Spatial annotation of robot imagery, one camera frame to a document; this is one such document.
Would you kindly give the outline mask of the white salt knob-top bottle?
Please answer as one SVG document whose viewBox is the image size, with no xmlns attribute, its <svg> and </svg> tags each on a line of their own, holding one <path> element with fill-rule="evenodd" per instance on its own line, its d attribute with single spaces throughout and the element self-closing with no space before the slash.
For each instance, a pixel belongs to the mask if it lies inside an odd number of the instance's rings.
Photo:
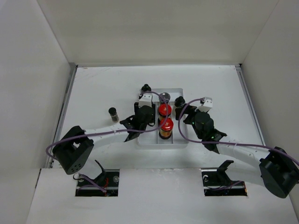
<svg viewBox="0 0 299 224">
<path fill-rule="evenodd" d="M 179 116 L 182 108 L 185 106 L 185 99 L 183 96 L 179 96 L 178 98 L 175 99 L 174 101 L 174 106 L 172 108 L 172 112 L 174 116 Z"/>
</svg>

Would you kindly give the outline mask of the red-lid sauce jar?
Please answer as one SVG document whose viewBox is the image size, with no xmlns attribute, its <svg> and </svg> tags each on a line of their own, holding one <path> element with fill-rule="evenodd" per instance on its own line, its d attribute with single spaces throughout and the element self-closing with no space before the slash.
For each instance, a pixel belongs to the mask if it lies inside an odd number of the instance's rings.
<svg viewBox="0 0 299 224">
<path fill-rule="evenodd" d="M 174 128 L 174 123 L 171 118 L 163 119 L 160 122 L 160 130 L 159 130 L 159 136 L 163 140 L 167 140 L 172 135 L 172 130 Z"/>
<path fill-rule="evenodd" d="M 171 118 L 172 108 L 169 104 L 160 104 L 158 107 L 158 119 L 162 121 L 164 118 Z"/>
</svg>

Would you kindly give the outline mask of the knob-top spice grinder bottle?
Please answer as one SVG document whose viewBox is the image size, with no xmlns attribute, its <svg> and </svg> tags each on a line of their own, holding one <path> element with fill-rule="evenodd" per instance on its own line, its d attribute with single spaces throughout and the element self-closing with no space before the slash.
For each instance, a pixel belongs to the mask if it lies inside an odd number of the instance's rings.
<svg viewBox="0 0 299 224">
<path fill-rule="evenodd" d="M 148 84 L 144 84 L 140 89 L 140 93 L 143 94 L 144 92 L 151 91 L 151 87 Z"/>
</svg>

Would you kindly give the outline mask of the black-cap spice bottle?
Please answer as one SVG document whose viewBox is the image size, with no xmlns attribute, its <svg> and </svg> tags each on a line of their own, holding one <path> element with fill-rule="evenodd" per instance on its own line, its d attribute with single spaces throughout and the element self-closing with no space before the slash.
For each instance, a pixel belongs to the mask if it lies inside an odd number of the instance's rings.
<svg viewBox="0 0 299 224">
<path fill-rule="evenodd" d="M 118 121 L 119 121 L 119 117 L 118 117 L 116 108 L 114 108 L 114 107 L 110 107 L 110 108 L 108 109 L 108 112 L 109 112 L 110 117 L 111 117 L 111 119 L 112 119 L 113 122 L 118 122 Z"/>
</svg>

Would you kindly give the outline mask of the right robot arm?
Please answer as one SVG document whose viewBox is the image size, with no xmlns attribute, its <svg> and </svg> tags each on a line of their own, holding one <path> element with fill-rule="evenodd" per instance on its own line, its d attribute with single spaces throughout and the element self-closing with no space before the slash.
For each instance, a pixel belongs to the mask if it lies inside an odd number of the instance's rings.
<svg viewBox="0 0 299 224">
<path fill-rule="evenodd" d="M 239 143 L 226 133 L 214 127 L 214 121 L 209 115 L 213 107 L 211 101 L 202 101 L 200 106 L 184 104 L 175 109 L 176 120 L 191 125 L 197 143 L 207 150 L 227 155 L 240 160 L 256 169 L 251 175 L 238 174 L 227 168 L 223 163 L 217 169 L 217 180 L 221 184 L 229 184 L 233 179 L 264 186 L 269 192 L 279 198 L 286 198 L 299 183 L 298 161 L 288 155 L 284 149 L 267 147 L 257 144 Z"/>
</svg>

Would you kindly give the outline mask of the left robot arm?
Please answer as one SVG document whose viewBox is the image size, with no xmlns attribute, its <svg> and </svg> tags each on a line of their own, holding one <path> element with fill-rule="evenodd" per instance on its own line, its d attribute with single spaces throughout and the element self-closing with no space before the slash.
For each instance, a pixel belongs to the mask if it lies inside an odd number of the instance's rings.
<svg viewBox="0 0 299 224">
<path fill-rule="evenodd" d="M 103 135 L 91 136 L 80 126 L 72 127 L 63 137 L 64 142 L 53 148 L 53 156 L 67 175 L 86 176 L 94 186 L 105 180 L 104 168 L 97 160 L 89 158 L 92 150 L 113 143 L 128 142 L 139 137 L 149 124 L 155 123 L 156 107 L 144 105 L 137 107 L 135 114 L 119 123 L 98 129 Z"/>
</svg>

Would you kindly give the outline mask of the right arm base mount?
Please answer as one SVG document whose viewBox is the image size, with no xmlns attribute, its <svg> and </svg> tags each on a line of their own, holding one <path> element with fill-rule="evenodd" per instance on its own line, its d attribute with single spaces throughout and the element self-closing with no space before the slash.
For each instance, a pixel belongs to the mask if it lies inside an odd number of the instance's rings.
<svg viewBox="0 0 299 224">
<path fill-rule="evenodd" d="M 232 163 L 234 161 L 226 160 L 217 168 L 201 170 L 205 196 L 247 196 L 245 183 L 233 181 L 226 174 Z"/>
</svg>

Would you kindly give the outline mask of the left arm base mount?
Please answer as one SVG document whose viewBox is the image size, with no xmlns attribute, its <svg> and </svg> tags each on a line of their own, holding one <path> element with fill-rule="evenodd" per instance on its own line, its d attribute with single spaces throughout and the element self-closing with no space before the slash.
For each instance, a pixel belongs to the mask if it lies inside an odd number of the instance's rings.
<svg viewBox="0 0 299 224">
<path fill-rule="evenodd" d="M 75 196 L 76 197 L 117 197 L 119 193 L 120 170 L 119 169 L 103 169 L 102 165 L 96 161 L 102 173 L 99 177 L 90 179 L 92 182 L 105 190 L 102 191 L 89 180 L 80 174 L 74 174 L 73 180 L 77 182 Z"/>
</svg>

